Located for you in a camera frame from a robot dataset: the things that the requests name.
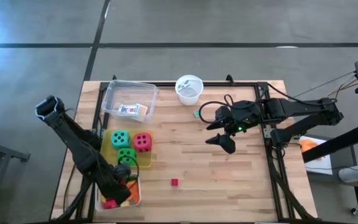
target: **teal dice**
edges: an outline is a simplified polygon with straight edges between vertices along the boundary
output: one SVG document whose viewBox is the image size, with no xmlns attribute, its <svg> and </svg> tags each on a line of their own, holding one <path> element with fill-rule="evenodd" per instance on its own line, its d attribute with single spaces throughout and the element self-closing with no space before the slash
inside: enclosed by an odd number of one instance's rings
<svg viewBox="0 0 358 224">
<path fill-rule="evenodd" d="M 117 130 L 111 134 L 111 145 L 115 149 L 129 148 L 129 133 L 125 130 Z"/>
<path fill-rule="evenodd" d="M 130 166 L 136 166 L 136 153 L 135 149 L 123 148 L 117 152 L 117 163 L 126 163 Z"/>
</svg>

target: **foam dice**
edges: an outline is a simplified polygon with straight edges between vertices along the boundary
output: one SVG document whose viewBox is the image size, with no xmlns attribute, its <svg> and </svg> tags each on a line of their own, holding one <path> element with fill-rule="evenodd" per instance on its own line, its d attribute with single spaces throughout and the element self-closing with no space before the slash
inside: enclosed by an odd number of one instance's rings
<svg viewBox="0 0 358 224">
<path fill-rule="evenodd" d="M 130 166 L 136 166 L 136 163 L 134 161 L 136 160 L 136 153 L 133 149 L 120 149 L 117 152 L 117 163 L 126 163 Z"/>
<path fill-rule="evenodd" d="M 134 136 L 134 146 L 137 152 L 150 152 L 152 150 L 152 137 L 149 133 L 138 133 Z"/>
<path fill-rule="evenodd" d="M 125 130 L 118 130 L 111 134 L 111 145 L 115 149 L 129 147 L 129 133 Z"/>
</svg>

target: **white object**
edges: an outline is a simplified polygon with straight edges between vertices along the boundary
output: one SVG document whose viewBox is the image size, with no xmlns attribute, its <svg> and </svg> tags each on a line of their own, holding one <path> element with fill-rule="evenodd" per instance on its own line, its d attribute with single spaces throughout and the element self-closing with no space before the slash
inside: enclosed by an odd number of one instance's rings
<svg viewBox="0 0 358 224">
<path fill-rule="evenodd" d="M 96 195 L 96 197 L 94 198 L 94 208 L 96 209 L 96 211 L 102 212 L 102 211 L 108 211 L 108 210 L 112 210 L 112 209 L 125 209 L 125 208 L 138 206 L 140 204 L 140 202 L 142 201 L 142 191 L 140 190 L 140 178 L 137 179 L 137 189 L 139 190 L 139 202 L 136 205 L 105 209 L 105 208 L 103 208 L 103 205 L 102 205 L 102 198 L 101 198 L 102 194 L 100 193 L 100 190 L 99 190 L 98 186 L 96 185 L 96 187 L 94 188 L 94 193 Z"/>
<path fill-rule="evenodd" d="M 195 75 L 184 75 L 175 84 L 179 100 L 186 106 L 195 105 L 203 90 L 203 81 Z"/>
<path fill-rule="evenodd" d="M 120 118 L 143 122 L 148 120 L 154 112 L 157 92 L 157 87 L 152 84 L 113 80 L 104 95 L 102 109 Z M 128 113 L 127 110 L 122 109 L 122 105 L 135 107 L 141 105 L 147 111 L 146 113 Z"/>
<path fill-rule="evenodd" d="M 299 141 L 305 140 L 305 139 L 312 140 L 319 145 L 326 142 L 325 140 L 306 137 L 306 136 L 301 136 L 301 138 L 299 138 Z M 323 156 L 320 159 L 315 159 L 313 161 L 307 162 L 307 163 L 305 163 L 305 167 L 308 172 L 315 172 L 315 173 L 327 174 L 327 175 L 333 174 L 333 170 L 332 170 L 332 166 L 331 166 L 331 158 L 329 155 Z"/>
<path fill-rule="evenodd" d="M 358 181 L 358 166 L 341 169 L 339 171 L 339 178 L 345 183 Z"/>
</svg>

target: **wooden tabletop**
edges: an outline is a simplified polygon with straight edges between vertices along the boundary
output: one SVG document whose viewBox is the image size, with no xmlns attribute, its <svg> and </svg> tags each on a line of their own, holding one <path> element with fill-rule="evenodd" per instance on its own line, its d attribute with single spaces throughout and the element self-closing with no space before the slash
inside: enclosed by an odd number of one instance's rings
<svg viewBox="0 0 358 224">
<path fill-rule="evenodd" d="M 285 92 L 281 80 L 266 81 Z M 91 129 L 100 82 L 84 82 L 75 121 Z M 282 97 L 269 89 L 270 97 Z M 222 130 L 205 130 L 206 124 L 193 112 L 207 101 L 255 100 L 252 87 L 205 87 L 196 106 L 183 106 L 172 87 L 158 89 L 152 121 L 134 123 L 109 118 L 108 128 L 148 129 L 154 134 L 152 166 L 140 171 L 142 201 L 138 207 L 94 211 L 94 222 L 274 222 L 272 187 L 260 127 L 234 137 L 237 151 L 227 154 L 219 146 L 204 141 Z M 213 119 L 218 105 L 203 109 L 205 119 Z M 279 125 L 287 127 L 288 119 Z M 284 157 L 291 191 L 302 206 L 317 216 L 301 151 L 297 145 L 286 148 Z M 63 196 L 73 161 L 67 150 L 51 218 L 62 214 Z M 170 179 L 179 179 L 173 188 Z M 66 207 L 80 189 L 81 174 L 71 180 Z M 284 214 L 285 201 L 280 191 Z"/>
</svg>

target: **green object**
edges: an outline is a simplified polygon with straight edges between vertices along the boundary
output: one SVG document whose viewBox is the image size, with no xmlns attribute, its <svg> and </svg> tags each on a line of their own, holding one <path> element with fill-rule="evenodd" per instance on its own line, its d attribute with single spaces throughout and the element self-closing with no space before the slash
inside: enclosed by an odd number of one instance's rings
<svg viewBox="0 0 358 224">
<path fill-rule="evenodd" d="M 136 159 L 135 149 L 120 149 L 117 152 L 117 163 L 126 163 L 130 166 L 136 166 L 135 161 L 129 157 Z"/>
<path fill-rule="evenodd" d="M 129 133 L 125 130 L 118 130 L 111 134 L 111 145 L 115 149 L 128 148 L 130 146 Z"/>
</svg>

